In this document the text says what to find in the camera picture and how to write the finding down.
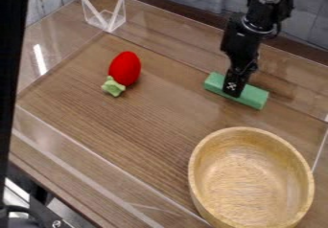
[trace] toy strawberry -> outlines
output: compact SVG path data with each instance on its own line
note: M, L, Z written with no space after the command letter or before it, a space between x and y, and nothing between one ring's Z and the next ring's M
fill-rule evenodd
M118 97L126 91L126 87L137 82L140 72L141 62L136 53L121 53L109 66L109 77L102 86L104 91Z

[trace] red strawberry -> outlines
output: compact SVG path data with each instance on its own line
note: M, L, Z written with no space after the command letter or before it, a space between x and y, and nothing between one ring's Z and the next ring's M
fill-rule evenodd
M118 97L126 90L126 86L130 86L137 82L140 72L141 62L136 53L121 53L109 66L109 77L102 86L104 91L110 93L114 97Z

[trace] green strawberry stem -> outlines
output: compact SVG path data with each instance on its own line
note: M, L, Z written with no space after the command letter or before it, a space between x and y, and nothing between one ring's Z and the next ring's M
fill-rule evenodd
M109 76L102 89L106 93L112 94L114 97L118 97L121 93L126 91L126 86L120 84L116 79Z

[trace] wooden table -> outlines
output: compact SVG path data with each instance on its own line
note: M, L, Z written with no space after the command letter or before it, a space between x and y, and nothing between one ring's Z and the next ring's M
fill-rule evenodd
M113 8L117 0L91 0ZM106 34L79 0L26 34L11 160L101 227L209 227L192 203L188 164L213 131L263 128L315 166L316 196L298 227L328 227L328 68L262 48L253 83L271 90L256 111L203 89L224 72L223 31L126 0L129 22ZM106 69L124 51L142 61L140 82L117 99Z

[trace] bowl rim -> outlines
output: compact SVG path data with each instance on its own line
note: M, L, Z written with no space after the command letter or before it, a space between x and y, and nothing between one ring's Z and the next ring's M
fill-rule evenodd
M199 145L195 148L193 154L192 154L192 158L191 158L191 163L189 163L189 184L191 184L191 192L193 192L195 198L197 199L199 204L201 205L203 209L209 213L209 215L216 219L220 220L221 223L235 227L235 228L264 228L264 226L251 226L251 225L244 225L241 223L237 223L235 221L232 221L228 217L223 216L221 214L213 214L212 211L204 206L203 202L201 202L201 198L200 198L200 193L197 191L197 187L196 187L196 181L195 181L195 160L196 157L199 156L199 153L201 151L201 149L205 147L205 144L219 135L228 133L231 131L251 131L255 133L262 133L266 134L270 137L274 137L276 140L279 140L283 145L286 147L288 147L292 151L292 154L295 155L295 157L298 158L298 160L302 163L303 166L303 170L307 174L307 182L308 182L308 199L307 202L304 203L304 205L300 207L299 212L296 213L296 215L290 218L287 220L286 223L279 224L279 225L267 225L266 228L286 228L286 227L294 227L300 220L303 219L304 215L307 214L308 210L311 209L311 206L314 204L314 174L312 174L312 170L310 167L310 164L304 158L304 156L302 155L302 153L299 152L299 150L294 147L294 145L284 139L282 138L279 135L276 135L275 133L256 128L256 127L248 127L248 126L235 126L235 127L229 127L229 128L224 128L220 129L217 131L215 131L213 133L211 133L199 143Z

